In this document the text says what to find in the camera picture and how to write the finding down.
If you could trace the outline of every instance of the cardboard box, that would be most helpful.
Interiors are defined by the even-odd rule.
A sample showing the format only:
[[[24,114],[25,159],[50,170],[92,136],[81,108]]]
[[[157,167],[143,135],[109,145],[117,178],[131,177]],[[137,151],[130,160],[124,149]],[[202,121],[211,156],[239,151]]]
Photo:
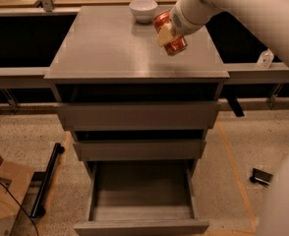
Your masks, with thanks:
[[[21,204],[26,196],[34,170],[19,163],[3,160],[0,156],[0,181]],[[20,207],[0,185],[0,235],[9,235]]]

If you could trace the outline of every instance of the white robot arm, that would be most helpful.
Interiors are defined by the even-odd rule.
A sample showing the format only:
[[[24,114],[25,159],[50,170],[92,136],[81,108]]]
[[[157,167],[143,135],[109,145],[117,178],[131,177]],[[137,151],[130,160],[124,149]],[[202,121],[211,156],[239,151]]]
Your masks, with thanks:
[[[194,33],[221,11],[233,15],[289,67],[289,0],[179,0],[164,29],[170,32],[163,33],[168,40],[161,42]],[[289,235],[289,158],[271,182],[256,235]]]
[[[289,67],[289,0],[179,0],[170,13],[173,34],[187,35],[227,11]]]

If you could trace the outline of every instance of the drawer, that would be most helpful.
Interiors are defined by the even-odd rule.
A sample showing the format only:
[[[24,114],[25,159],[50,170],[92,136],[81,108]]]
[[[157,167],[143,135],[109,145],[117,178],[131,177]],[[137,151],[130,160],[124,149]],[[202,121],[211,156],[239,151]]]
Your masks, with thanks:
[[[179,235],[204,233],[197,218],[191,174],[185,160],[98,162],[91,168],[87,235]]]
[[[74,143],[81,161],[197,159],[204,146],[205,141],[193,139]]]
[[[219,103],[143,102],[59,104],[65,130],[170,130],[212,128]]]
[[[57,84],[63,102],[131,102],[131,101],[211,101],[217,98],[222,80],[200,79],[188,83],[149,84]]]

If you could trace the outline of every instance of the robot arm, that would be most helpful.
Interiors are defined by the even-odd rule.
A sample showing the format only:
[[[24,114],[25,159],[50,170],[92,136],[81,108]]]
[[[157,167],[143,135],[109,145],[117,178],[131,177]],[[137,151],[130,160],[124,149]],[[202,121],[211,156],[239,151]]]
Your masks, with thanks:
[[[289,0],[179,0],[170,13],[173,35],[194,33],[221,11],[233,15],[289,67]]]

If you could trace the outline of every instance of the floor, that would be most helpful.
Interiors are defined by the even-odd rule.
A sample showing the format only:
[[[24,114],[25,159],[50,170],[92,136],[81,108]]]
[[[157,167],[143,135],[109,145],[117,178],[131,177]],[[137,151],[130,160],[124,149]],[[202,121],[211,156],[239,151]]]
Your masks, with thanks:
[[[277,101],[273,110],[261,100],[241,105],[245,117],[237,118],[222,102],[193,175],[199,217],[210,223],[207,236],[254,235],[267,188],[249,181],[252,169],[272,174],[289,154],[289,102]],[[0,154],[6,160],[45,170],[55,143],[66,150],[50,183],[46,215],[36,224],[40,235],[77,235],[73,226],[85,220],[89,179],[53,107],[22,106],[15,115],[4,111],[0,116]],[[28,212],[37,189],[30,186],[25,198]],[[19,214],[11,235],[35,235],[24,214]]]

